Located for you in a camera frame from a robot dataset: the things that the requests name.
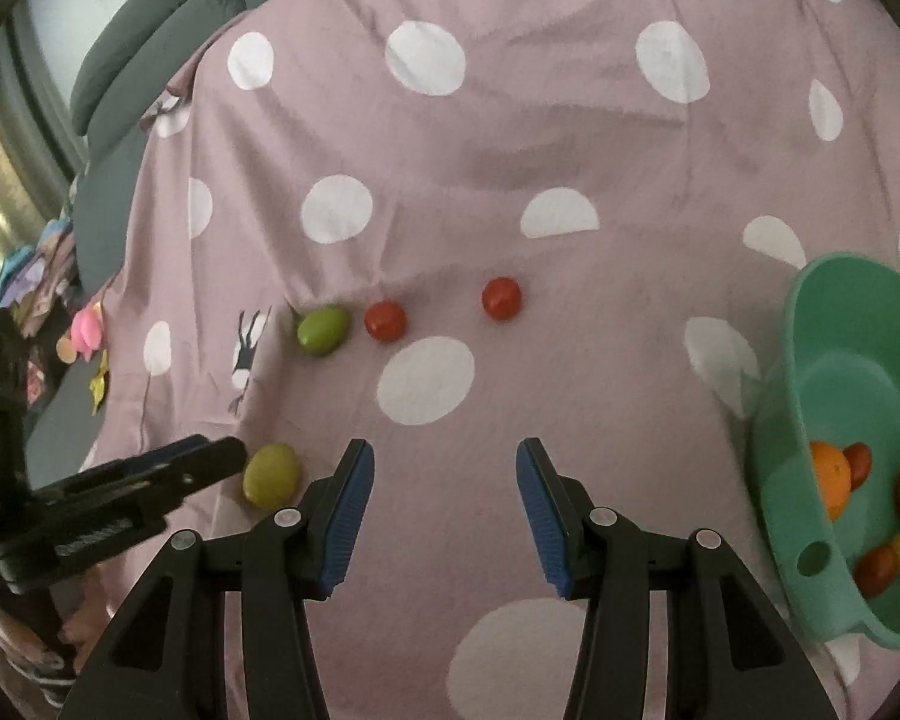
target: green basket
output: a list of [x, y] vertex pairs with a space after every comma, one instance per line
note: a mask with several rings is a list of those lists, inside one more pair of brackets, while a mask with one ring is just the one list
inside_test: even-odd
[[[869, 479], [832, 524], [810, 440], [874, 452]], [[900, 274], [850, 254], [799, 274], [749, 449], [751, 492], [800, 624], [819, 641], [861, 632], [900, 649], [900, 575], [870, 601], [852, 576], [859, 557], [900, 531]]]

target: white wall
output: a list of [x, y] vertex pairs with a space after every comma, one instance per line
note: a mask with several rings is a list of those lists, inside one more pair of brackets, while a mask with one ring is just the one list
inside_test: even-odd
[[50, 77], [69, 107], [88, 50], [127, 0], [26, 0]]

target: cherry tomato in basket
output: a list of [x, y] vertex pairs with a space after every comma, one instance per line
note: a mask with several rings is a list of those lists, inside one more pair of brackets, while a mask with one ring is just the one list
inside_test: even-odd
[[850, 489], [856, 490], [866, 482], [874, 467], [874, 453], [864, 442], [852, 443], [844, 450], [847, 462], [850, 463]]
[[866, 598], [876, 598], [893, 584], [900, 573], [900, 560], [892, 546], [881, 544], [867, 552], [853, 570], [853, 581]]
[[407, 312], [394, 300], [374, 303], [364, 314], [367, 333], [380, 343], [399, 341], [407, 332], [407, 323]]
[[523, 293], [511, 278], [495, 278], [484, 288], [484, 311], [497, 322], [506, 322], [520, 313]]

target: silver screw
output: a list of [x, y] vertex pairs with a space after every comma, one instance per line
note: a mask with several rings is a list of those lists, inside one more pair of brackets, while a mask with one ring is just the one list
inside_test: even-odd
[[596, 509], [591, 509], [590, 512], [590, 522], [594, 525], [613, 525], [617, 521], [617, 512], [613, 509], [607, 509], [605, 506], [598, 506]]
[[724, 543], [724, 540], [720, 538], [720, 533], [708, 531], [704, 528], [703, 531], [697, 531], [697, 543], [703, 549], [716, 549]]
[[274, 522], [279, 528], [293, 528], [301, 519], [303, 519], [303, 514], [296, 509], [280, 509], [274, 514]]
[[190, 549], [196, 543], [197, 534], [193, 531], [178, 531], [177, 533], [174, 533], [173, 537], [170, 539], [170, 546], [180, 552], [183, 552], [185, 549]]

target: basket hole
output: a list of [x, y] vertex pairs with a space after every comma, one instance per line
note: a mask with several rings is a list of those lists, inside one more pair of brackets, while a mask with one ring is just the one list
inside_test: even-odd
[[803, 576], [814, 577], [821, 573], [830, 562], [830, 545], [826, 541], [807, 544], [797, 558], [797, 571]]

